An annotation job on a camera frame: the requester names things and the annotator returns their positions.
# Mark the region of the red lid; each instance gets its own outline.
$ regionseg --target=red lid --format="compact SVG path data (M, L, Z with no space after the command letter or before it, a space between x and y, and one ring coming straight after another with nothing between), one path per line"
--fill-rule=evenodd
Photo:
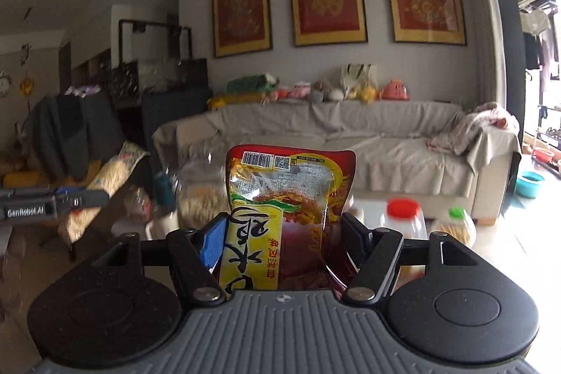
M386 208L388 216L394 219L413 219L420 210L421 206L409 198L392 198Z

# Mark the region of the green lid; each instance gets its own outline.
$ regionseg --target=green lid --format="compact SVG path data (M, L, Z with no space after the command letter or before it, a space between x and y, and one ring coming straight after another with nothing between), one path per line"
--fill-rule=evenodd
M454 206L448 210L448 215L452 219L464 219L465 210L459 206Z

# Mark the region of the black circular cover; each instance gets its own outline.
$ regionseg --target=black circular cover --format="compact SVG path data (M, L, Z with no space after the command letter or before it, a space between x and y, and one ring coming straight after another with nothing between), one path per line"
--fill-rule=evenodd
M27 324L42 356L67 366L116 366L154 350L179 324L165 285L123 268L77 268L32 304Z
M390 327L410 347L452 363L484 365L523 353L538 331L536 304L456 243L433 256L452 253L452 265L444 264L445 259L433 262L425 277L391 296L386 313Z

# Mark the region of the jar with green lid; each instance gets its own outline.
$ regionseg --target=jar with green lid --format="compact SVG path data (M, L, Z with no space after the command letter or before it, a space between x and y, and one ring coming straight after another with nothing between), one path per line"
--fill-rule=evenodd
M459 206L450 208L445 217L434 221L431 231L445 231L469 248L475 244L475 224L467 211Z

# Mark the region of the sofa leg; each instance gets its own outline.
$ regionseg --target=sofa leg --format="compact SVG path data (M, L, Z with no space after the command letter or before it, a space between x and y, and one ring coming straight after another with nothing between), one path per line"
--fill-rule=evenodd
M478 219L477 225L495 225L498 220L498 217L489 218L489 219Z

